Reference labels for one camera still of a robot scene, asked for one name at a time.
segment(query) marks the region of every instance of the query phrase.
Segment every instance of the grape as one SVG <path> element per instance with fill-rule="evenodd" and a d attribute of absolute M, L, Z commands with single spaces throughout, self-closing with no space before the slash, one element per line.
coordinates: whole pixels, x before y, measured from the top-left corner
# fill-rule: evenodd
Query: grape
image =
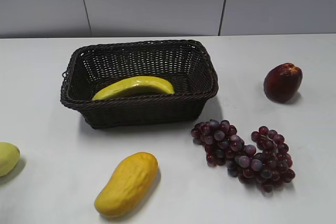
<path fill-rule="evenodd" d="M 253 131 L 251 134 L 251 139 L 253 142 L 257 142 L 261 138 L 260 133 L 257 131 Z"/>
<path fill-rule="evenodd" d="M 252 170 L 258 172 L 263 168 L 263 163 L 258 159 L 252 159 L 251 168 Z"/>
<path fill-rule="evenodd" d="M 213 154 L 206 154 L 206 160 L 208 162 L 208 166 L 215 167 L 216 166 L 216 159 Z"/>
<path fill-rule="evenodd" d="M 268 127 L 266 127 L 266 126 L 261 126 L 261 127 L 259 128 L 259 133 L 260 133 L 261 135 L 263 135 L 263 136 L 267 136 L 267 133 L 268 133 Z"/>
<path fill-rule="evenodd" d="M 205 136 L 209 135 L 210 132 L 211 132 L 211 128 L 210 128 L 210 126 L 208 124 L 204 124 L 204 125 L 201 126 L 201 133 L 203 135 L 205 135 Z"/>
<path fill-rule="evenodd" d="M 261 152 L 258 152 L 256 155 L 253 156 L 254 159 L 258 159 L 260 160 L 261 162 L 263 162 L 265 160 L 265 156 L 263 153 Z"/>
<path fill-rule="evenodd" d="M 200 132 L 198 129 L 192 129 L 192 130 L 190 131 L 190 134 L 191 134 L 191 136 L 194 137 L 194 138 L 199 138 L 201 132 Z"/>
<path fill-rule="evenodd" d="M 214 137 L 213 136 L 205 136 L 204 137 L 204 142 L 206 144 L 213 144 L 214 143 Z"/>
<path fill-rule="evenodd" d="M 231 150 L 230 148 L 225 149 L 225 156 L 226 158 L 234 158 L 235 152 Z"/>
<path fill-rule="evenodd" d="M 267 136 L 270 138 L 270 139 L 273 139 L 273 137 L 278 134 L 278 132 L 276 132 L 275 130 L 270 130 L 268 133 L 267 133 Z"/>
<path fill-rule="evenodd" d="M 280 178 L 280 173 L 277 170 L 273 170 L 272 171 L 271 179 L 273 181 L 277 181 L 279 178 Z"/>
<path fill-rule="evenodd" d="M 264 168 L 261 170 L 260 175 L 263 178 L 269 179 L 272 176 L 272 171 Z"/>
<path fill-rule="evenodd" d="M 229 141 L 228 140 L 223 140 L 217 143 L 218 147 L 225 150 L 229 146 Z"/>
<path fill-rule="evenodd" d="M 266 193 L 270 193 L 271 191 L 273 191 L 273 185 L 271 182 L 268 181 L 261 183 L 261 188 Z"/>
<path fill-rule="evenodd" d="M 236 135 L 236 134 L 237 134 L 237 129 L 236 129 L 236 127 L 234 127 L 233 125 L 230 125 L 230 128 L 229 128 L 227 134 L 228 134 L 229 136 Z"/>
<path fill-rule="evenodd" d="M 242 148 L 241 142 L 239 141 L 234 141 L 231 142 L 230 144 L 230 148 L 234 151 L 234 152 L 239 152 Z"/>
<path fill-rule="evenodd" d="M 219 157 L 219 158 L 223 158 L 223 157 L 225 157 L 224 151 L 221 150 L 221 149 L 217 149 L 217 150 L 215 151 L 215 154 L 216 154 L 216 156 Z"/>
<path fill-rule="evenodd" d="M 288 168 L 291 168 L 293 161 L 290 158 L 285 158 L 284 162 L 287 164 Z"/>
<path fill-rule="evenodd" d="M 289 151 L 289 147 L 287 144 L 282 143 L 282 144 L 278 144 L 278 152 L 280 153 L 287 153 Z"/>
<path fill-rule="evenodd" d="M 257 181 L 258 183 L 264 183 L 264 182 L 267 181 L 267 179 L 261 177 L 260 175 L 257 175 L 257 176 L 256 176 L 256 181 Z"/>
<path fill-rule="evenodd" d="M 266 150 L 274 150 L 274 143 L 273 143 L 273 141 L 270 140 L 270 139 L 266 139 L 264 141 L 264 148 Z"/>
<path fill-rule="evenodd" d="M 243 168 L 247 168 L 250 166 L 250 158 L 248 156 L 241 156 L 239 158 L 239 165 Z"/>
<path fill-rule="evenodd" d="M 206 144 L 204 150 L 206 153 L 212 154 L 216 150 L 216 147 L 213 144 Z"/>
<path fill-rule="evenodd" d="M 194 144 L 202 144 L 202 141 L 200 138 L 195 138 L 193 139 Z"/>
<path fill-rule="evenodd" d="M 253 178 L 254 177 L 254 171 L 251 169 L 251 168 L 245 168 L 243 170 L 243 175 L 246 177 L 246 178 Z"/>
<path fill-rule="evenodd" d="M 280 161 L 277 165 L 277 170 L 279 173 L 285 173 L 286 171 L 288 171 L 288 165 L 285 161 Z"/>
<path fill-rule="evenodd" d="M 277 162 L 273 159 L 269 159 L 269 160 L 266 161 L 265 165 L 270 170 L 273 170 L 277 167 Z"/>
<path fill-rule="evenodd" d="M 257 149 L 254 145 L 248 144 L 245 146 L 244 151 L 248 156 L 252 157 L 254 154 L 256 154 Z"/>
<path fill-rule="evenodd" d="M 225 165 L 226 159 L 223 157 L 216 157 L 216 164 L 219 166 Z"/>
<path fill-rule="evenodd" d="M 228 169 L 235 169 L 237 167 L 236 162 L 232 159 L 228 159 L 225 165 Z"/>
<path fill-rule="evenodd" d="M 237 177 L 238 176 L 238 170 L 237 169 L 228 169 L 227 172 L 231 177 Z"/>
<path fill-rule="evenodd" d="M 285 138 L 283 135 L 280 135 L 280 134 L 277 134 L 273 137 L 273 141 L 276 143 L 276 144 L 283 144 L 284 141 L 285 141 Z"/>
<path fill-rule="evenodd" d="M 225 138 L 225 134 L 223 131 L 215 131 L 214 138 L 216 141 L 223 141 Z"/>

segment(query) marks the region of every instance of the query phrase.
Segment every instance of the yellow mango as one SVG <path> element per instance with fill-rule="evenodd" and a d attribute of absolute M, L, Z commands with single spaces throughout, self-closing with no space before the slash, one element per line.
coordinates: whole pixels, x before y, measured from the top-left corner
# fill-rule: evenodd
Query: yellow mango
<path fill-rule="evenodd" d="M 119 217 L 134 209 L 153 184 L 158 161 L 146 152 L 125 158 L 95 200 L 96 210 L 106 217 Z"/>

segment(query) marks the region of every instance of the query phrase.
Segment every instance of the plastic fruit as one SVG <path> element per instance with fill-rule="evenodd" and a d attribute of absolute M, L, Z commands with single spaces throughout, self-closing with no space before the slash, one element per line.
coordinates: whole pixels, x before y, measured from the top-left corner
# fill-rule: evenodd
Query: plastic fruit
<path fill-rule="evenodd" d="M 0 142 L 0 177 L 13 170 L 19 159 L 20 151 L 15 145 Z"/>
<path fill-rule="evenodd" d="M 98 91 L 93 100 L 129 97 L 136 94 L 158 93 L 173 94 L 172 84 L 153 76 L 136 76 L 118 81 Z"/>
<path fill-rule="evenodd" d="M 96 210 L 106 217 L 119 217 L 134 209 L 153 184 L 158 161 L 146 152 L 125 158 L 95 200 Z"/>
<path fill-rule="evenodd" d="M 267 74 L 264 80 L 264 92 L 269 99 L 285 103 L 295 95 L 301 82 L 301 69 L 292 63 L 284 63 Z"/>

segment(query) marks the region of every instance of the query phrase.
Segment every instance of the white wall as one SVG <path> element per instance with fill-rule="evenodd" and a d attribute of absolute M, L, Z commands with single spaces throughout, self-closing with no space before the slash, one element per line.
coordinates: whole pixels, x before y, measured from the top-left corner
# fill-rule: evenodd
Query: white wall
<path fill-rule="evenodd" d="M 83 0 L 0 0 L 0 38 L 87 37 Z"/>
<path fill-rule="evenodd" d="M 336 33 L 336 0 L 227 0 L 221 35 Z"/>

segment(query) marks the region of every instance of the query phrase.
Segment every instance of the banana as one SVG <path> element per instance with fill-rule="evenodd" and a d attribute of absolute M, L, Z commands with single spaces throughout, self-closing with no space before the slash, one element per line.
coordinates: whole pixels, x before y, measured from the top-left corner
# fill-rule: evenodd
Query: banana
<path fill-rule="evenodd" d="M 93 100 L 129 97 L 142 93 L 173 94 L 172 84 L 153 76 L 136 76 L 118 81 L 98 91 Z"/>

